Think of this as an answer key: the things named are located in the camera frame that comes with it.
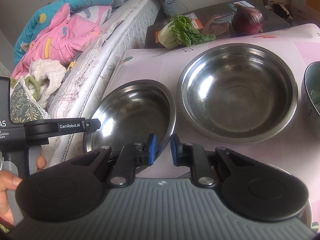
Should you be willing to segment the person's left hand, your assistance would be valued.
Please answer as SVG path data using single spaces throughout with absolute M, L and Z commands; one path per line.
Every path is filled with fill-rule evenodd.
M 14 217 L 10 208 L 10 204 L 7 197 L 7 190 L 15 191 L 22 181 L 20 177 L 15 176 L 13 173 L 1 170 L 1 202 L 0 202 L 0 215 L 1 221 L 6 224 L 13 225 Z

